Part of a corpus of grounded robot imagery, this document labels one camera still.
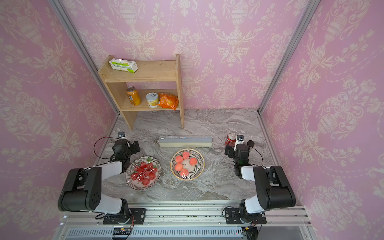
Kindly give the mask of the cream plastic wrap dispenser box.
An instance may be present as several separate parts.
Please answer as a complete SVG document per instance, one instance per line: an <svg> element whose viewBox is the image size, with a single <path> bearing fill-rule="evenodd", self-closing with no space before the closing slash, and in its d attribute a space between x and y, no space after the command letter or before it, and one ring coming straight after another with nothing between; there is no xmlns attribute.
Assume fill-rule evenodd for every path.
<svg viewBox="0 0 384 240"><path fill-rule="evenodd" d="M163 148L211 148L213 142L211 136L162 136L158 139Z"/></svg>

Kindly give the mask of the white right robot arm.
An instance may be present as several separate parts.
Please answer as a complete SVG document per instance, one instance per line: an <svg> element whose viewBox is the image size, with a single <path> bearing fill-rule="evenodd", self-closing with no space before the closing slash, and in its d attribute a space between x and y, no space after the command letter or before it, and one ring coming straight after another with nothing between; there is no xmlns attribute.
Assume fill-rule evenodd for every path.
<svg viewBox="0 0 384 240"><path fill-rule="evenodd" d="M291 208L296 205L296 196L281 166L263 167L249 163L251 147L245 144L226 145L225 155L234 161L234 172L243 180L255 184L256 195L241 200L238 213L226 213L227 223L235 224L232 217L248 224L265 224L263 214L274 209Z"/></svg>

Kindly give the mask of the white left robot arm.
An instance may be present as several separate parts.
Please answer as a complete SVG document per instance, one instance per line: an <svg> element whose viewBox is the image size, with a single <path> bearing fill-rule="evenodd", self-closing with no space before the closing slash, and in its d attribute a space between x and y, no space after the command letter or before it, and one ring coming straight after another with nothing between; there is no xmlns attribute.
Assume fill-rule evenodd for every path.
<svg viewBox="0 0 384 240"><path fill-rule="evenodd" d="M107 163L88 168L75 168L68 172L58 199L61 212L93 212L96 219L113 224L135 224L134 214L125 199L112 198L102 193L102 181L125 173L131 156L140 152L138 141L125 138L115 141L114 154Z"/></svg>

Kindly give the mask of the red soda can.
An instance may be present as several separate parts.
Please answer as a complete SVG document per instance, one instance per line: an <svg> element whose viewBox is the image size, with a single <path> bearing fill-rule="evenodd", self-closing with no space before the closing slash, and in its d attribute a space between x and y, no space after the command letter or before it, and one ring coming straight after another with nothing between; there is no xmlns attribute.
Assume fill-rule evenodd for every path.
<svg viewBox="0 0 384 240"><path fill-rule="evenodd" d="M225 146L234 147L236 144L237 135L235 133L229 133L227 134L227 138L225 141Z"/></svg>

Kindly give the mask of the brown spice jar black lid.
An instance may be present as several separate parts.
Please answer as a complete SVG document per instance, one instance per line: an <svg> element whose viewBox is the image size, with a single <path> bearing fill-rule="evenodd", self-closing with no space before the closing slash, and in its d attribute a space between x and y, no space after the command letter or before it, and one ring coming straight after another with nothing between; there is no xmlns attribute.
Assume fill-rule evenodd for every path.
<svg viewBox="0 0 384 240"><path fill-rule="evenodd" d="M250 148L254 148L254 146L255 146L255 142L252 141L252 140L249 140L249 141L247 142L247 145L248 145Z"/></svg>

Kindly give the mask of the orange drink can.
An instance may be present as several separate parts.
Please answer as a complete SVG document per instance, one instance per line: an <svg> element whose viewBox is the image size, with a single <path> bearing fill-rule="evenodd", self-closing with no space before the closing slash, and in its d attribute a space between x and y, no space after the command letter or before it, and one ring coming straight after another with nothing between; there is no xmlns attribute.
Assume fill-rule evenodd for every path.
<svg viewBox="0 0 384 240"><path fill-rule="evenodd" d="M133 106L139 106L142 103L138 90L133 86L127 87L127 96Z"/></svg>

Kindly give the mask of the white yellow snack cup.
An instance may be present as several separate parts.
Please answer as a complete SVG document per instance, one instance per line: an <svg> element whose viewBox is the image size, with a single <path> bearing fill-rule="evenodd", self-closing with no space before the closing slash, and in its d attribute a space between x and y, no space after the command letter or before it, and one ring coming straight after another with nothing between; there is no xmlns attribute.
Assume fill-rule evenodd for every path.
<svg viewBox="0 0 384 240"><path fill-rule="evenodd" d="M150 108L157 108L159 103L159 95L154 92L148 93L146 95L146 100Z"/></svg>

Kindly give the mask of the orange chip bag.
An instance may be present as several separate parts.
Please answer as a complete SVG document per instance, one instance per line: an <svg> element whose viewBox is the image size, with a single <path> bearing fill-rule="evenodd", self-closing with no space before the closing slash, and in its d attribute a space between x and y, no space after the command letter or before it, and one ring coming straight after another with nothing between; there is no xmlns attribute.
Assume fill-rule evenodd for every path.
<svg viewBox="0 0 384 240"><path fill-rule="evenodd" d="M174 95L159 93L159 102L157 103L163 109L176 110L179 104L179 98Z"/></svg>

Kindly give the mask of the wooden two-tier shelf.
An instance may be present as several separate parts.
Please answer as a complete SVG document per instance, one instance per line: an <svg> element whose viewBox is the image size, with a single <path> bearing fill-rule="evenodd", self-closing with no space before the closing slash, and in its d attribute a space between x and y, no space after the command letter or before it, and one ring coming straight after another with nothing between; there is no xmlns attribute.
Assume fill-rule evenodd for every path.
<svg viewBox="0 0 384 240"><path fill-rule="evenodd" d="M179 54L172 61L139 61L137 62L139 69L135 73L114 70L109 64L113 58L113 55L106 58L98 74L130 130L134 129L139 112L165 111L163 108L149 107L146 95L151 92L170 94L179 98L176 110L180 112L181 127L185 127L182 67ZM142 103L138 106L132 105L127 95L127 88L133 86L139 88L138 94L142 99Z"/></svg>

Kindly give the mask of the white green carton box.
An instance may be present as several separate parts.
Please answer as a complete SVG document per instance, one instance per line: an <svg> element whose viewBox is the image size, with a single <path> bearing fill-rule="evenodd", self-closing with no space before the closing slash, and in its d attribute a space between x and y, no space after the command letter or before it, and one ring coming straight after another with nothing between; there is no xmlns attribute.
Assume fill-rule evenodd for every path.
<svg viewBox="0 0 384 240"><path fill-rule="evenodd" d="M134 61L127 61L121 59L111 59L109 61L113 70L119 70L129 73L135 73L138 70L138 65Z"/></svg>

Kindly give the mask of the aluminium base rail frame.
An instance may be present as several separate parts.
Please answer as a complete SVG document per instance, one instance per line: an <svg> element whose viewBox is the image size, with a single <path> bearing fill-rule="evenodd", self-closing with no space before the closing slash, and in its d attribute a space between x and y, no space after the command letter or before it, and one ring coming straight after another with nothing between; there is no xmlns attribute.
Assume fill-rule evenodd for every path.
<svg viewBox="0 0 384 240"><path fill-rule="evenodd" d="M96 213L63 215L56 240L314 240L303 207L274 209L241 218L239 201L129 203L124 225Z"/></svg>

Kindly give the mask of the left aluminium corner post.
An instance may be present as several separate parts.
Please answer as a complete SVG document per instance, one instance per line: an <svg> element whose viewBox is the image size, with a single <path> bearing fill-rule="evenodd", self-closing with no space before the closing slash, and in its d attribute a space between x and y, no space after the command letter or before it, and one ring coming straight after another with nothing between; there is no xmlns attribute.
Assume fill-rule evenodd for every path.
<svg viewBox="0 0 384 240"><path fill-rule="evenodd" d="M98 68L95 62L92 59L92 56L90 55L86 45L84 44L79 32L77 31L75 25L73 24L70 16L68 15L64 5L57 0L48 0L51 7L53 8L55 14L57 15L58 19L62 23L64 29L66 30L67 34L69 35L70 39L72 40L73 44L75 45L76 49L78 50L80 56L82 57L84 63L86 64L88 70L90 71L91 75L93 76L94 80L97 82L99 88L101 89L102 93L104 94L106 100L111 105L117 116L120 115L120 112L114 103L113 99L110 97L109 92L107 88L104 86L104 83L102 79L100 78L98 74Z"/></svg>

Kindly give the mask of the aluminium corner post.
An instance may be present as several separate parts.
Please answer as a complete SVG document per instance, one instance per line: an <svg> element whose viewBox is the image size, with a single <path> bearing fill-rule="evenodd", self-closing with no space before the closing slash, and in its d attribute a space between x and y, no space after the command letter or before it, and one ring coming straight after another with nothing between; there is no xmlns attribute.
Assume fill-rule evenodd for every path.
<svg viewBox="0 0 384 240"><path fill-rule="evenodd" d="M73 24L70 16L68 15L64 5L57 0L48 0L51 7L53 8L55 14L57 15L58 19L62 23L64 29L66 30L67 34L69 35L70 39L72 40L73 44L75 45L76 49L78 50L80 56L82 57L84 63L86 64L88 70L90 71L91 75L93 76L94 80L97 82L99 88L101 89L102 93L104 94L106 100L111 105L117 116L120 115L120 112L114 103L113 99L110 97L109 92L107 88L104 86L104 83L102 79L100 78L98 74L98 68L95 62L92 59L92 56L90 55L86 45L84 44L79 32L77 31L75 25Z"/></svg>
<svg viewBox="0 0 384 240"><path fill-rule="evenodd" d="M296 29L293 32L292 38L289 41L289 44L284 51L283 57L278 65L276 72L273 75L271 83L269 84L266 93L262 99L260 107L258 109L259 116L261 116L267 108L268 102L271 99L277 85L279 79L282 77L290 59L292 58L301 38L304 35L305 30L307 29L317 7L319 6L320 0L310 0L303 12L303 15L298 22Z"/></svg>

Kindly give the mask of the right aluminium corner post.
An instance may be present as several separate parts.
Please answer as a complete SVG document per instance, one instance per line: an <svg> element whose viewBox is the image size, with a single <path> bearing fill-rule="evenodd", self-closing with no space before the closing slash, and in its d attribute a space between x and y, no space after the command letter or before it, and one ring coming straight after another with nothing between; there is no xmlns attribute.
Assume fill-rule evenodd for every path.
<svg viewBox="0 0 384 240"><path fill-rule="evenodd" d="M258 109L259 116L261 116L267 108L268 102L271 99L277 85L279 79L282 77L290 59L292 58L301 38L304 35L305 30L307 29L317 7L319 6L320 0L310 0L303 12L303 15L298 22L296 29L293 32L292 38L289 41L289 44L284 51L283 57L278 65L276 72L273 75L271 83L269 84L266 93L262 99L260 107Z"/></svg>

